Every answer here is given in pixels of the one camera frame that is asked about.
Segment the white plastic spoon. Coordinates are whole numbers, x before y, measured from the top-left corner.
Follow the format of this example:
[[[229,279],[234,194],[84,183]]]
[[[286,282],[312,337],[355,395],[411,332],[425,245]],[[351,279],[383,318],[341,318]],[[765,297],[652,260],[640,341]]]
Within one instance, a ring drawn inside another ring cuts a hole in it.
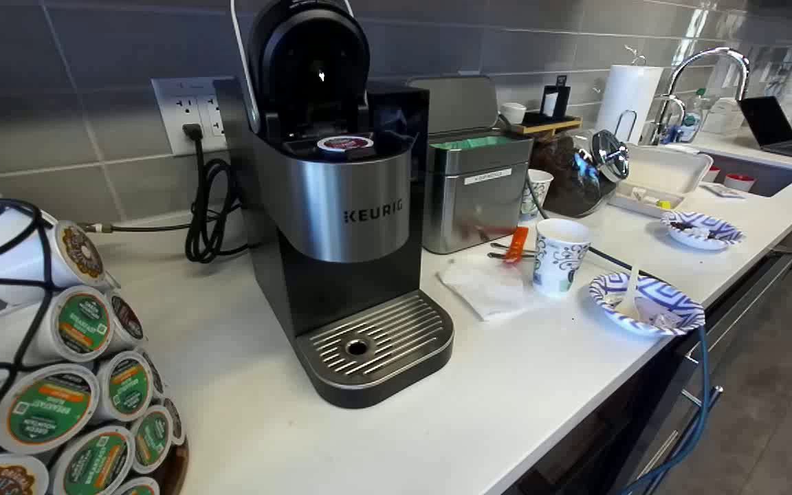
[[[618,304],[627,317],[636,317],[638,274],[640,274],[640,270],[629,266],[627,290],[623,290],[623,299]]]

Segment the near blue patterned paper plate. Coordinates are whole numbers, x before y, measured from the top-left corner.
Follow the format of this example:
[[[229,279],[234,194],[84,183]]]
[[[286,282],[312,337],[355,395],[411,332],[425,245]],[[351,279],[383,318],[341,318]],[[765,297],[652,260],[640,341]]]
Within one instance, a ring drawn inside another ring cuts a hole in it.
[[[638,274],[636,317],[618,304],[629,271],[598,274],[587,282],[585,297],[611,323],[644,337],[677,337],[704,323],[704,307],[666,279]]]

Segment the blue patterned paper plate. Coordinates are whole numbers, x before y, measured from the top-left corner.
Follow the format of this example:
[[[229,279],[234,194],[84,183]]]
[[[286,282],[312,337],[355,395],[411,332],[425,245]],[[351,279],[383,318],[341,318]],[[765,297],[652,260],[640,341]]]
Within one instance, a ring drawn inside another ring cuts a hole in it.
[[[728,251],[743,238],[739,227],[700,212],[667,212],[663,223],[674,242],[704,253]]]
[[[666,279],[638,274],[636,317],[618,304],[629,271],[598,274],[587,282],[585,297],[611,323],[644,337],[677,337],[704,323],[704,307]]]

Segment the far blue patterned paper plate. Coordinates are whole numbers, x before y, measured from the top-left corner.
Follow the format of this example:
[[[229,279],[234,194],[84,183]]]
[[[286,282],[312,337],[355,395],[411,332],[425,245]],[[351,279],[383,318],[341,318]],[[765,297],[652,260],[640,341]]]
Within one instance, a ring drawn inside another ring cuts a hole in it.
[[[743,238],[739,227],[700,212],[667,212],[663,223],[674,242],[704,253],[728,251]]]

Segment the Keurig coffee machine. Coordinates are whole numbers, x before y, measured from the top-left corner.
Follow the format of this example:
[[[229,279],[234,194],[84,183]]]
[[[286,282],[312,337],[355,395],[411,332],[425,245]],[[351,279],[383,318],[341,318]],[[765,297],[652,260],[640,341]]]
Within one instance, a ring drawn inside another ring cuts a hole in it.
[[[256,282],[323,400],[378,405],[453,343],[421,288],[429,94],[369,77],[348,0],[229,13],[240,77],[216,97]]]

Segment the white paper napkin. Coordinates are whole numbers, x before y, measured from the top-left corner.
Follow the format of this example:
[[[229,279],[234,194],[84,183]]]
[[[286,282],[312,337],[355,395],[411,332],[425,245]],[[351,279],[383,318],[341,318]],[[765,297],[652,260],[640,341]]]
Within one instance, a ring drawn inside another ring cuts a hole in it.
[[[505,318],[543,301],[530,282],[530,264],[495,257],[451,257],[436,279],[453,290],[482,322]]]

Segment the orange packet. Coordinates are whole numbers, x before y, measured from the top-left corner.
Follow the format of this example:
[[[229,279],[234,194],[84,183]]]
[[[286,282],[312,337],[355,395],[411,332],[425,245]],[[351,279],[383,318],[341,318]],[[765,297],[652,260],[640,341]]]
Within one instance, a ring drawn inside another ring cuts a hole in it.
[[[524,257],[524,242],[527,242],[527,227],[524,224],[517,224],[512,231],[512,242],[505,248],[505,256],[504,256],[504,264],[520,264]]]

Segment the white cup behind jar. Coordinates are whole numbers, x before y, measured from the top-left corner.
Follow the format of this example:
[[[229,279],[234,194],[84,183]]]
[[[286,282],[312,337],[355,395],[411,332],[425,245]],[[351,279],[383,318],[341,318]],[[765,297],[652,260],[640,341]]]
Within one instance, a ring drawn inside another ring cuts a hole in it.
[[[553,176],[546,169],[537,169],[537,168],[527,169],[521,205],[520,205],[521,219],[534,219],[542,212],[549,183],[553,183]]]

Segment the patterned paper cup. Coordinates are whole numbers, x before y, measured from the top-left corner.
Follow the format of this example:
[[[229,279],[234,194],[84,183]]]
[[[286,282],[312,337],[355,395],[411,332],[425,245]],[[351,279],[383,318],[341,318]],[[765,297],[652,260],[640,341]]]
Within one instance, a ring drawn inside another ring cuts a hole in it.
[[[590,231],[578,219],[549,218],[537,223],[534,288],[561,297],[587,253]]]

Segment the dark glass jar chrome lid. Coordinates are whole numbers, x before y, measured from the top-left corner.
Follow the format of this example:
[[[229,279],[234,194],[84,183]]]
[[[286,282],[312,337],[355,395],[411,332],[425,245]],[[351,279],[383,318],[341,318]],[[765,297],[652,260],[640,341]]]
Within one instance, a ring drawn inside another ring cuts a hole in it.
[[[553,176],[542,205],[585,218],[629,176],[627,142],[608,130],[539,136],[530,168]]]

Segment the wooden condiment rack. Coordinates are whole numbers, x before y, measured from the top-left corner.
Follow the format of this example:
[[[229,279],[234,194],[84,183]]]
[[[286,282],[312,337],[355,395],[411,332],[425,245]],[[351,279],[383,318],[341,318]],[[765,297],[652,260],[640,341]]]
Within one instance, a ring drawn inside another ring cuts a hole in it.
[[[559,75],[549,86],[542,88],[537,112],[530,112],[520,101],[504,101],[501,121],[509,134],[520,136],[578,130],[581,117],[568,114],[565,103],[568,103],[568,81],[564,75]]]

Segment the paper towel roll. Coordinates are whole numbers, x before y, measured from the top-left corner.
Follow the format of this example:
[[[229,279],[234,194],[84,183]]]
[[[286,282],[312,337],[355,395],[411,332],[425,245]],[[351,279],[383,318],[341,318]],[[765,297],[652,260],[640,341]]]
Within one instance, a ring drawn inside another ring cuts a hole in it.
[[[660,86],[660,65],[616,64],[608,70],[597,125],[618,139],[638,142]]]

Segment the K-cup pod carousel rack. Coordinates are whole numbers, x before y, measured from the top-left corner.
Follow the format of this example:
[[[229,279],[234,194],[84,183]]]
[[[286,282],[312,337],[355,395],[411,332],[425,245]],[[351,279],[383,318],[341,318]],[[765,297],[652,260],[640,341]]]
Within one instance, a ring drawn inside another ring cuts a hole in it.
[[[84,227],[0,193],[0,495],[178,495],[186,458]]]

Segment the black laptop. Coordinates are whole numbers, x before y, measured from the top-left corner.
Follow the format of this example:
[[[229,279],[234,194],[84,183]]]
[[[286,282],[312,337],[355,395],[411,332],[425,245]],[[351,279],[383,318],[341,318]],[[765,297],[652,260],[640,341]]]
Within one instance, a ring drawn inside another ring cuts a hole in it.
[[[743,98],[739,110],[761,152],[792,156],[792,123],[776,97]]]

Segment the white wall outlet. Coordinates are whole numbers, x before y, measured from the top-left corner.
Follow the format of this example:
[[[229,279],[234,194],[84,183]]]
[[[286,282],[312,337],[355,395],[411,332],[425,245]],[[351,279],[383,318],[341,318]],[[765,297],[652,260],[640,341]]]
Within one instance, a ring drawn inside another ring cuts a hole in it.
[[[186,123],[201,125],[207,152],[226,149],[223,114],[211,77],[160,77],[152,88],[172,153],[194,152],[191,139],[185,134]]]

